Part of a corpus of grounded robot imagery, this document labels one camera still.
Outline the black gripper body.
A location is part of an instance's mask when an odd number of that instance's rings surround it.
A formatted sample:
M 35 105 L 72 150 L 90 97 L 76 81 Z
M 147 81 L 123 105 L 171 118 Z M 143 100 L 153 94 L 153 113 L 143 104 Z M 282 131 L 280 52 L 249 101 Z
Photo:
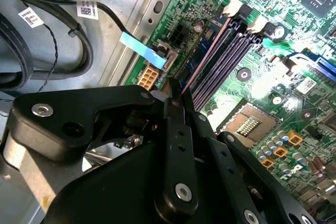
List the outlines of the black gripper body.
M 45 223 L 243 223 L 212 163 L 187 144 L 147 144 L 68 184 Z

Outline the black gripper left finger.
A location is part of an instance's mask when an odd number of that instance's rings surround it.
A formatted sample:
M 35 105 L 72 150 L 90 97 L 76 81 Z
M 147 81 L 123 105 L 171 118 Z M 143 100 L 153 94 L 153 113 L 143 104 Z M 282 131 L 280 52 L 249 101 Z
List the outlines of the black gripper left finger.
M 165 100 L 138 85 L 23 95 L 9 114 L 4 159 L 14 165 L 14 146 L 23 148 L 15 168 L 48 211 L 68 184 L 137 147 L 193 149 L 181 85 L 175 79 L 169 85 Z

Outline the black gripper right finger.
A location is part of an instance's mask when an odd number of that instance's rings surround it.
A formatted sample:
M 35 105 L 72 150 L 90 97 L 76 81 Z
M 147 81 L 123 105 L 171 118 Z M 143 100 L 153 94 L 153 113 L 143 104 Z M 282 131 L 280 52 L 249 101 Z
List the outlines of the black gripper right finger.
M 191 124 L 202 216 L 206 223 L 315 223 L 314 218 L 232 133 L 215 135 L 207 118 L 183 92 Z

